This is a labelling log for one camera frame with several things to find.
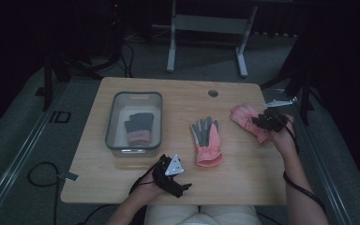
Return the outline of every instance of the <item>wooden table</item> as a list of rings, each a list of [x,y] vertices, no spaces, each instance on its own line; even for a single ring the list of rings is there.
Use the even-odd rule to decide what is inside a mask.
[[[210,90],[218,91],[210,97]],[[162,143],[156,157],[114,157],[104,137],[113,103],[120,91],[157,91],[163,96]],[[120,203],[136,179],[162,154],[177,154],[185,172],[175,176],[192,187],[177,199],[169,193],[152,204],[285,204],[283,162],[274,145],[259,145],[255,137],[230,119],[230,110],[249,103],[264,110],[257,84],[105,78],[98,89],[70,171],[80,176],[66,181],[65,203]],[[213,168],[195,164],[191,124],[211,115],[220,122],[220,150],[224,160]]]

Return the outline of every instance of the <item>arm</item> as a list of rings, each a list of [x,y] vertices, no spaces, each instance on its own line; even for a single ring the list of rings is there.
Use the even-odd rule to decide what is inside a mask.
[[[154,181],[152,172],[147,174],[139,184],[151,181]],[[155,183],[136,187],[115,210],[110,219],[107,221],[107,225],[128,225],[139,209],[149,204],[163,192],[164,190],[158,187]]]
[[[288,122],[287,127],[293,131],[293,126]],[[296,147],[291,135],[284,128],[280,132],[271,132],[271,138],[279,153],[282,155],[285,172],[289,179],[297,186],[308,190],[312,188],[306,178],[303,166],[297,156]],[[328,224],[326,215],[321,207],[302,192],[286,184],[286,199],[290,224]]]

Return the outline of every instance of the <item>black strap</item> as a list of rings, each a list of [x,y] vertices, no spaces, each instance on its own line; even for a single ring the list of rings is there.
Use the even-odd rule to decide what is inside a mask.
[[[310,199],[312,199],[313,201],[315,201],[324,211],[324,213],[326,213],[326,208],[325,205],[323,204],[323,202],[317,197],[315,196],[313,193],[309,192],[308,190],[296,185],[294,182],[291,181],[291,179],[289,179],[288,175],[283,172],[283,179],[286,181],[286,183],[288,183],[292,188],[297,189],[298,191],[302,192],[303,194],[309,196]]]

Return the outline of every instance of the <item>dark background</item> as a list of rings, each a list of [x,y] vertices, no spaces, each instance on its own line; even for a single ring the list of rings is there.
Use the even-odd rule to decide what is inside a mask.
[[[299,36],[287,69],[312,71],[313,86],[360,170],[360,1],[341,1],[338,5],[336,1],[325,5],[315,1],[313,6],[303,5],[307,1],[256,2],[261,7],[253,32],[271,37],[275,33]],[[247,4],[234,9],[219,1],[178,3],[178,11],[226,17],[247,18],[245,12],[251,8]],[[89,56],[118,50],[114,38],[123,34],[112,32],[111,23],[120,20],[127,29],[149,39],[151,24],[168,25],[170,18],[168,0],[0,2],[0,117],[52,49],[87,62]],[[305,73],[291,77],[303,76]]]

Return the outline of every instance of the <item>motion capture device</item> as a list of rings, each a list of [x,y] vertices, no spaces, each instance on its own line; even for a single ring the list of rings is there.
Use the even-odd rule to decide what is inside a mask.
[[[252,117],[252,123],[258,128],[280,132],[288,123],[288,118],[280,114],[277,107],[270,107],[263,114],[258,114],[258,117]]]
[[[139,183],[151,171],[153,171],[152,174],[154,181],[148,183]],[[163,154],[159,158],[159,161],[136,181],[136,183],[130,189],[130,193],[139,185],[155,183],[161,189],[171,193],[177,198],[180,198],[183,196],[183,191],[188,190],[188,188],[192,186],[192,184],[186,184],[182,186],[174,181],[174,177],[183,171],[184,169],[181,166],[180,159],[177,155],[174,155],[173,158],[171,158]]]

